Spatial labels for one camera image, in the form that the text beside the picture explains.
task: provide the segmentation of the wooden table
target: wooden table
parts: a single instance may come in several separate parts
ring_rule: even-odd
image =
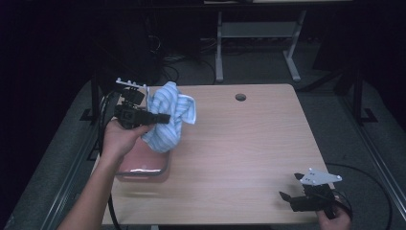
[[[181,86],[197,119],[184,124],[163,183],[114,181],[120,224],[269,224],[316,221],[279,191],[301,196],[293,173],[327,171],[288,84]],[[244,94],[239,102],[236,94]],[[108,210],[103,224],[111,224]]]

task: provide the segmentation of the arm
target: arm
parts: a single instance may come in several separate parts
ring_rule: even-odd
[[[321,230],[350,230],[351,220],[349,215],[340,207],[333,206],[335,218],[327,218],[325,211],[316,212],[319,218],[319,224]]]
[[[124,156],[134,147],[135,140],[151,126],[124,129],[117,120],[111,121],[104,133],[103,152],[78,201],[58,229],[100,229],[105,206],[110,196],[114,176]]]

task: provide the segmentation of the cloth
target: cloth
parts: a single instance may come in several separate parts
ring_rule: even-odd
[[[194,124],[196,121],[194,98],[181,94],[176,83],[171,81],[147,98],[147,110],[154,114],[170,115],[168,124],[156,124],[142,136],[152,150],[160,153],[172,150],[178,145],[182,122]]]

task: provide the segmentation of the wire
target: wire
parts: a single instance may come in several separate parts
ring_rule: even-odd
[[[167,81],[173,81],[173,82],[177,83],[178,80],[179,80],[179,71],[176,68],[174,68],[172,66],[169,66],[169,65],[164,65],[163,67],[164,68],[162,68],[162,71],[163,71],[162,74],[167,79]],[[176,73],[176,78],[174,80],[172,79],[170,74],[165,70],[165,68],[169,68],[169,69],[173,70]]]
[[[215,69],[214,69],[213,66],[212,66],[209,62],[207,62],[206,60],[200,59],[200,61],[203,62],[203,63],[205,63],[205,64],[207,64],[207,65],[209,65],[209,67],[212,69],[212,72],[213,72],[213,75],[214,75],[214,79],[213,79],[212,84],[215,84],[215,80],[216,80],[216,78],[215,78]]]
[[[231,43],[233,46],[230,44],[224,44],[224,50],[222,54],[224,56],[242,56],[245,54],[252,53],[255,50],[255,44],[254,41],[250,40],[251,42],[247,44],[246,42],[241,42],[241,39],[235,38],[233,40],[230,40],[227,43]]]
[[[387,200],[387,202],[388,202],[388,206],[389,206],[389,216],[388,216],[388,221],[387,221],[387,224],[386,224],[386,228],[385,228],[385,229],[386,229],[386,230],[391,229],[391,225],[392,225],[392,215],[393,215],[392,202],[391,202],[391,199],[390,199],[390,197],[389,197],[388,192],[385,190],[385,188],[382,186],[382,184],[379,183],[379,181],[378,181],[377,179],[375,179],[375,178],[374,178],[372,175],[370,175],[369,173],[367,173],[367,172],[365,172],[365,171],[362,171],[362,170],[360,170],[360,169],[357,169],[357,168],[355,168],[355,167],[353,167],[353,166],[342,165],[342,164],[336,164],[336,163],[328,163],[328,162],[326,162],[326,165],[344,167],[344,168],[348,168],[348,169],[357,171],[357,172],[359,172],[359,173],[362,173],[362,174],[366,175],[366,176],[369,177],[373,182],[375,182],[375,183],[379,186],[379,188],[382,190],[382,192],[383,192],[383,194],[385,195],[385,198],[386,198],[386,200]]]
[[[200,41],[202,43],[201,44],[202,47],[200,48],[201,54],[205,54],[205,53],[209,53],[209,52],[213,51],[217,44],[217,41],[215,38],[201,39]]]
[[[110,103],[110,99],[111,97],[114,95],[114,92],[110,92],[109,94],[107,94],[107,96],[105,96],[102,100],[101,103],[101,116],[99,118],[99,155],[102,156],[102,145],[103,145],[103,139],[104,139],[104,131],[105,128],[107,126],[107,124],[105,124],[105,114],[107,113],[107,107],[108,104]],[[113,206],[113,198],[112,195],[110,193],[110,196],[108,198],[107,201],[107,205],[108,205],[108,210],[110,211],[110,216],[111,219],[113,221],[114,227],[117,230],[121,230],[122,228],[120,227],[120,224],[117,222],[117,217],[116,217],[116,213],[114,211],[114,206]]]
[[[352,210],[352,205],[351,205],[349,199],[348,199],[345,195],[341,194],[341,193],[338,192],[337,190],[332,190],[332,191],[333,191],[334,193],[338,194],[340,197],[342,197],[342,198],[347,202],[347,204],[349,205],[350,210]]]
[[[165,62],[176,62],[182,59],[185,59],[186,56],[175,56],[175,57],[164,57]]]
[[[155,39],[157,41],[157,47],[153,48],[153,49],[151,47],[151,49],[152,49],[151,52],[156,54],[159,51],[159,49],[161,48],[161,40],[156,35],[150,35],[149,38],[153,38],[153,39]]]

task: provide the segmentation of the human hand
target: human hand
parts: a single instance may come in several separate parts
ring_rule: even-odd
[[[121,164],[124,156],[134,147],[137,138],[152,128],[153,125],[125,129],[117,119],[110,121],[104,132],[101,159],[110,163]]]
[[[349,215],[340,207],[333,206],[334,219],[329,219],[325,211],[317,211],[321,230],[350,230],[351,220]]]

